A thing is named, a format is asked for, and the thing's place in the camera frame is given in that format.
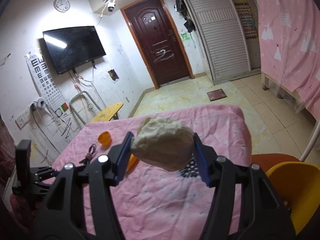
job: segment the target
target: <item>fluorescent tube light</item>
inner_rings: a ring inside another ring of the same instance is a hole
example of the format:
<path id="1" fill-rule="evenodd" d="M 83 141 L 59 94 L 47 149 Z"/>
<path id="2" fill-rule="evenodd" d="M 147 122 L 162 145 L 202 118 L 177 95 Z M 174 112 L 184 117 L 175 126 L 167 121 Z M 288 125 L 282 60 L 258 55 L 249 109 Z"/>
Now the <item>fluorescent tube light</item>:
<path id="1" fill-rule="evenodd" d="M 45 34 L 45 35 L 43 36 L 43 38 L 44 38 L 44 40 L 45 40 L 46 42 L 49 42 L 49 43 L 51 43 L 51 44 L 53 44 L 53 45 L 55 45 L 55 46 L 57 46 L 57 47 L 60 47 L 60 48 L 62 48 L 62 49 L 65 49 L 65 48 L 67 47 L 67 44 L 64 43 L 63 41 L 59 41 L 59 40 L 57 40 L 56 38 L 53 38 L 53 37 L 48 36 L 47 34 Z"/>

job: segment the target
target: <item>white wall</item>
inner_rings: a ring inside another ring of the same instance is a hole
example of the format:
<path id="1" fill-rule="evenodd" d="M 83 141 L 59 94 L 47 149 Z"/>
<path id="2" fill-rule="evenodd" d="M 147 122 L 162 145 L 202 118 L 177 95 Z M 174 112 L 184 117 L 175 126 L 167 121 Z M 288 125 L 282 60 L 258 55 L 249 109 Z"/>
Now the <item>white wall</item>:
<path id="1" fill-rule="evenodd" d="M 22 130 L 19 130 L 15 123 L 15 119 L 34 100 L 39 98 L 24 56 L 29 52 L 40 51 L 39 39 L 43 37 L 43 31 L 64 27 L 96 25 L 99 21 L 99 15 L 92 13 L 88 0 L 69 0 L 71 8 L 65 13 L 56 11 L 53 7 L 53 1 L 11 0 L 0 18 L 0 61 L 9 53 L 11 54 L 6 63 L 0 66 L 0 113 L 16 143 L 23 138 L 32 139 L 32 165 L 39 165 L 43 160 L 42 155 L 46 153 L 47 149 L 49 150 L 48 163 L 52 163 L 59 154 L 37 128 L 32 118 Z M 95 70 L 93 83 L 106 105 L 118 101 L 124 103 L 119 115 L 121 118 L 126 118 L 142 94 L 143 89 L 126 52 L 123 50 L 114 26 L 112 19 L 104 16 L 96 27 L 107 55 L 102 59 L 96 60 L 97 70 Z M 53 79 L 67 98 L 67 102 L 69 102 L 78 93 L 69 73 L 58 76 L 55 70 L 50 67 L 49 62 L 47 64 Z M 116 83 L 113 82 L 108 74 L 111 69 L 115 69 L 120 77 Z M 76 70 L 85 79 L 92 79 L 91 64 L 85 64 Z M 101 100 L 91 86 L 81 85 L 81 88 L 87 90 L 103 108 Z M 76 109 L 82 110 L 81 115 L 85 121 L 89 121 L 98 111 L 94 108 L 94 113 L 90 114 L 88 109 L 84 109 L 87 108 L 84 100 L 83 103 L 81 100 L 77 100 L 75 106 Z M 61 131 L 64 130 L 64 124 L 58 119 L 51 124 L 54 120 L 45 110 L 35 112 L 35 115 L 46 135 L 60 152 L 76 135 L 75 132 L 67 139 L 62 137 Z M 70 117 L 74 130 L 77 127 L 83 127 L 79 119 L 72 114 L 65 117 L 65 120 L 68 121 Z"/>
<path id="2" fill-rule="evenodd" d="M 183 18 L 179 18 L 179 13 L 174 11 L 174 4 L 175 0 L 164 0 L 166 3 L 170 14 L 172 15 L 172 18 L 177 26 L 177 29 L 179 33 L 185 33 L 187 32 L 187 29 L 184 26 L 184 23 L 186 22 Z M 134 39 L 130 33 L 130 30 L 124 20 L 124 17 L 121 13 L 121 11 L 115 12 L 113 15 L 111 15 L 111 18 L 113 22 L 115 23 L 115 29 L 118 33 L 118 36 L 128 54 L 128 57 L 130 61 L 132 62 L 133 68 L 135 73 L 137 74 L 137 77 L 144 89 L 154 87 L 153 82 L 150 78 L 149 72 L 147 70 L 146 65 L 143 62 L 143 59 L 141 57 L 141 54 L 138 50 L 137 45 L 134 42 Z M 204 71 L 202 67 L 202 59 L 201 59 L 201 52 L 199 51 L 199 41 L 195 35 L 195 33 L 192 33 L 192 37 L 196 43 L 196 48 L 194 48 L 193 41 L 185 41 L 183 42 L 183 45 L 185 47 L 187 56 L 190 61 L 190 65 L 192 68 L 193 74 L 201 73 Z"/>

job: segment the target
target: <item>orange wooden door frame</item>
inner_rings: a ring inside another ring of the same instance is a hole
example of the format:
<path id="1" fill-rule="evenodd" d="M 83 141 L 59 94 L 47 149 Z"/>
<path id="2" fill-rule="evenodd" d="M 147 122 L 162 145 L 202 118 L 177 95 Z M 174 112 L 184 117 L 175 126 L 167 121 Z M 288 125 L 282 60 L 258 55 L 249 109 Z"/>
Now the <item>orange wooden door frame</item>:
<path id="1" fill-rule="evenodd" d="M 147 70 L 148 70 L 148 72 L 149 72 L 149 75 L 150 75 L 150 77 L 151 77 L 151 80 L 152 80 L 153 84 L 155 85 L 155 88 L 156 88 L 156 89 L 159 89 L 160 86 L 159 86 L 159 84 L 158 84 L 158 82 L 157 82 L 157 80 L 156 80 L 156 77 L 155 77 L 155 75 L 154 75 L 154 73 L 153 73 L 153 71 L 152 71 L 151 65 L 150 65 L 150 63 L 149 63 L 146 55 L 144 54 L 143 49 L 142 49 L 142 46 L 141 46 L 141 44 L 140 44 L 140 42 L 139 42 L 139 40 L 138 40 L 137 34 L 135 33 L 135 31 L 134 31 L 134 29 L 133 29 L 133 27 L 132 27 L 132 25 L 131 25 L 131 23 L 130 23 L 130 21 L 129 21 L 126 13 L 125 13 L 125 11 L 124 11 L 124 10 L 126 10 L 127 8 L 129 8 L 129 7 L 133 6 L 133 5 L 136 5 L 136 4 L 138 4 L 138 3 L 141 3 L 141 2 L 143 2 L 143 1 L 144 1 L 144 0 L 137 0 L 137 1 L 135 1 L 135 2 L 133 2 L 133 3 L 131 3 L 131 4 L 129 4 L 129 5 L 125 6 L 125 7 L 121 8 L 121 12 L 122 12 L 122 15 L 123 15 L 123 17 L 124 17 L 125 22 L 127 23 L 127 26 L 128 26 L 128 28 L 129 28 L 129 30 L 130 30 L 130 33 L 131 33 L 131 35 L 132 35 L 132 37 L 133 37 L 133 39 L 134 39 L 134 41 L 135 41 L 135 43 L 136 43 L 136 45 L 137 45 L 137 47 L 138 47 L 138 50 L 139 50 L 139 52 L 140 52 L 140 54 L 141 54 L 141 57 L 142 57 L 142 59 L 143 59 L 143 62 L 144 62 L 145 65 L 147 66 Z M 174 32 L 175 36 L 177 37 L 177 41 L 178 41 L 178 43 L 179 43 L 179 47 L 181 48 L 181 51 L 182 51 L 184 60 L 185 60 L 185 62 L 186 62 L 186 64 L 187 64 L 187 68 L 188 68 L 188 72 L 189 72 L 189 74 L 190 74 L 190 78 L 193 79 L 193 78 L 195 78 L 195 77 L 194 77 L 194 75 L 193 75 L 193 73 L 192 73 L 191 65 L 190 65 L 190 62 L 189 62 L 187 53 L 186 53 L 186 51 L 185 51 L 185 49 L 184 49 L 184 46 L 183 46 L 182 40 L 181 40 L 181 38 L 180 38 L 179 32 L 178 32 L 178 30 L 177 30 L 177 26 L 175 25 L 175 23 L 174 23 L 174 21 L 173 21 L 173 19 L 172 19 L 172 16 L 171 16 L 171 14 L 170 14 L 170 12 L 169 12 L 166 4 L 164 3 L 164 0 L 160 0 L 160 2 L 161 2 L 162 8 L 163 8 L 165 14 L 167 15 L 167 17 L 168 17 L 168 19 L 169 19 L 169 21 L 170 21 L 170 24 L 171 24 L 171 26 L 172 26 L 173 32 Z"/>

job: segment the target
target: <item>crumpled white plastic bag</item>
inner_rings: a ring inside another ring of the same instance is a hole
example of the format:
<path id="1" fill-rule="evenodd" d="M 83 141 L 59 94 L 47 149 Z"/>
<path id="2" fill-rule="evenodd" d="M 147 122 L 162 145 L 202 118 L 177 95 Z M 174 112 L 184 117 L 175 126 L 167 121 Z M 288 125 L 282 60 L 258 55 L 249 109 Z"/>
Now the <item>crumpled white plastic bag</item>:
<path id="1" fill-rule="evenodd" d="M 167 171 L 183 169 L 192 157 L 193 131 L 180 121 L 147 117 L 132 138 L 131 150 L 141 161 Z"/>

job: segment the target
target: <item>pink tablecloth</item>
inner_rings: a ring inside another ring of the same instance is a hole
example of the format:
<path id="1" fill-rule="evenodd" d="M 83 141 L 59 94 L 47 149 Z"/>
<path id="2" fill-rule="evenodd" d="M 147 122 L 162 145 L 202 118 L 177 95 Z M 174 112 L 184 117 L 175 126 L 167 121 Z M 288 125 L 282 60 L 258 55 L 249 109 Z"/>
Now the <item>pink tablecloth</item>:
<path id="1" fill-rule="evenodd" d="M 251 136 L 237 106 L 206 105 L 157 114 L 180 120 L 198 133 L 202 142 L 212 146 L 218 155 L 233 163 L 248 166 L 251 162 Z M 97 144 L 95 158 L 107 153 L 97 138 L 103 131 L 119 144 L 128 131 L 137 134 L 144 117 L 111 122 L 89 123 L 57 158 L 53 167 L 61 170 L 64 163 L 79 163 L 89 147 Z M 195 174 L 194 164 L 183 171 L 167 172 L 139 162 L 120 185 L 112 188 L 118 219 L 127 240 L 198 240 L 210 209 L 214 189 L 207 188 Z M 235 208 L 230 232 L 239 222 L 241 191 L 236 188 Z M 94 234 L 89 187 L 84 189 L 87 230 Z"/>
<path id="2" fill-rule="evenodd" d="M 320 12 L 313 0 L 257 0 L 261 70 L 320 118 Z"/>

